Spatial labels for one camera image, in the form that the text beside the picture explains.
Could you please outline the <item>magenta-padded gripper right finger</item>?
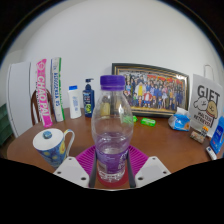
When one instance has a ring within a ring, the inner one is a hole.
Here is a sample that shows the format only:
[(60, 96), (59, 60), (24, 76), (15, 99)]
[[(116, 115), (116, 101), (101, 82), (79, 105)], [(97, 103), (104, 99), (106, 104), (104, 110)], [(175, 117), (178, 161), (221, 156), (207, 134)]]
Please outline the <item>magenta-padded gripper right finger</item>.
[(129, 146), (127, 168), (131, 188), (140, 188), (171, 174), (158, 157), (148, 157), (134, 146)]

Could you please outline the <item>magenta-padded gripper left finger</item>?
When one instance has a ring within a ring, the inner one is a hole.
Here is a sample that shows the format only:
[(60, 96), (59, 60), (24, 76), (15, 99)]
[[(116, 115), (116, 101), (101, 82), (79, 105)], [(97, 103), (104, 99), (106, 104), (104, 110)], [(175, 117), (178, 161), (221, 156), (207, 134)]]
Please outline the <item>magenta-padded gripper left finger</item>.
[(91, 146), (76, 157), (67, 157), (54, 174), (82, 187), (94, 187), (96, 163), (95, 147)]

